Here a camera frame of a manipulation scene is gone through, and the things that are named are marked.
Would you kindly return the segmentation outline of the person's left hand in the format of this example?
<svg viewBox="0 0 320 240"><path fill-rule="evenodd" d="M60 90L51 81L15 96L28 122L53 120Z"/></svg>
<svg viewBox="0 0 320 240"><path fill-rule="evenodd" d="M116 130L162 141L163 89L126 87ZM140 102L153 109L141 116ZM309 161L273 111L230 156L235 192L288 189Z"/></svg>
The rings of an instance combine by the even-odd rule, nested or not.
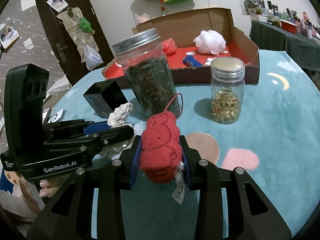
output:
<svg viewBox="0 0 320 240"><path fill-rule="evenodd" d="M62 179L59 178L52 178L47 180L41 180L40 181L40 192L39 195L41 198L44 197L53 197L54 194L57 193L59 188L62 185Z"/></svg>

